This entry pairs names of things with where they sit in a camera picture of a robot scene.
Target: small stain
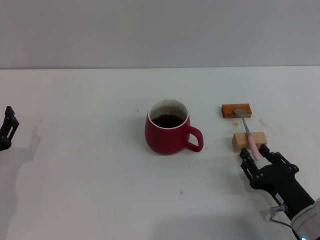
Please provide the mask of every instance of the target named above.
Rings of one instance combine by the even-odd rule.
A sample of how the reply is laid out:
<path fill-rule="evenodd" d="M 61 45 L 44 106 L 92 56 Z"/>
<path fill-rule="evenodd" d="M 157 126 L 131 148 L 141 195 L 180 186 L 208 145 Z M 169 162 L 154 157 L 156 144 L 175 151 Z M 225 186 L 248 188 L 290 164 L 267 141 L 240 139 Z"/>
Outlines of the small stain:
<path fill-rule="evenodd" d="M 259 122 L 260 122 L 261 126 L 266 126 L 267 128 L 269 128 L 269 125 L 266 124 L 263 119 L 259 119 Z"/>

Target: dark liquid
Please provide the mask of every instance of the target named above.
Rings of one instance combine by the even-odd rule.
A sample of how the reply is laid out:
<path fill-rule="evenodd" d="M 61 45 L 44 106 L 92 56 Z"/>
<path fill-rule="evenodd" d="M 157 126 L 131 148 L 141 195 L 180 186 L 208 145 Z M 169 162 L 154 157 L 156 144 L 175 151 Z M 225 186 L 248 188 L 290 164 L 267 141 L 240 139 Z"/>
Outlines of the dark liquid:
<path fill-rule="evenodd" d="M 184 120 L 176 115 L 163 114 L 152 119 L 152 122 L 161 128 L 171 129 L 183 124 Z"/>

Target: spoon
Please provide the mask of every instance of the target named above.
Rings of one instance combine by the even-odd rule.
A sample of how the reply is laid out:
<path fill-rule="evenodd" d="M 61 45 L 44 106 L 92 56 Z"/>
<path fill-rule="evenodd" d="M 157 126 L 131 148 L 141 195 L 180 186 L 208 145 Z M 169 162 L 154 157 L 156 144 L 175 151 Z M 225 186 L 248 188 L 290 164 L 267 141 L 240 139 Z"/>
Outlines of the spoon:
<path fill-rule="evenodd" d="M 234 113 L 237 114 L 240 118 L 242 118 L 243 125 L 244 125 L 245 131 L 246 131 L 246 135 L 248 137 L 248 142 L 249 142 L 251 151 L 253 153 L 253 156 L 257 161 L 260 160 L 259 150 L 258 150 L 257 145 L 255 143 L 254 137 L 251 135 L 249 128 L 248 128 L 246 121 L 245 121 L 245 117 L 247 116 L 247 112 L 243 109 L 236 109 L 236 110 L 234 110 Z"/>

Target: light wooden block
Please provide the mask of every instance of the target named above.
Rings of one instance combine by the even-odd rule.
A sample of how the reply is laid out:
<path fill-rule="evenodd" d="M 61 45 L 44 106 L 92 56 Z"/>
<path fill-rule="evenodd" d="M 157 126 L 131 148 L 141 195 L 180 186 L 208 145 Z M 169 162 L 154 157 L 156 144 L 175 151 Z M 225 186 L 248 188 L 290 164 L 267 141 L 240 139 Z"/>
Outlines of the light wooden block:
<path fill-rule="evenodd" d="M 267 144 L 267 138 L 264 132 L 251 132 L 256 147 L 259 149 L 262 144 Z M 248 137 L 245 132 L 235 133 L 232 138 L 232 146 L 235 153 L 239 153 L 242 148 L 250 148 Z"/>
<path fill-rule="evenodd" d="M 223 104 L 221 107 L 222 116 L 224 119 L 237 119 L 240 118 L 235 114 L 236 109 L 243 109 L 246 111 L 246 118 L 250 118 L 252 115 L 252 111 L 249 103 L 243 104 Z"/>

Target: table surface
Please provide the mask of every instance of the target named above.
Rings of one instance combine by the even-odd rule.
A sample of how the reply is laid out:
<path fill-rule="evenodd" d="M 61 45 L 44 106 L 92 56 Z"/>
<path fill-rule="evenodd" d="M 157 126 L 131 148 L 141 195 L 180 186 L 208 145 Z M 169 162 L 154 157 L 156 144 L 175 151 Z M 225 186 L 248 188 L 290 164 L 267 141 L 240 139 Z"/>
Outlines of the table surface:
<path fill-rule="evenodd" d="M 231 141 L 244 127 L 221 105 L 250 103 L 249 129 L 317 199 L 319 78 L 319 66 L 1 70 L 0 110 L 20 126 L 0 153 L 0 239 L 294 240 L 264 221 L 276 202 L 249 186 Z M 149 149 L 147 110 L 165 98 L 189 109 L 200 153 Z"/>

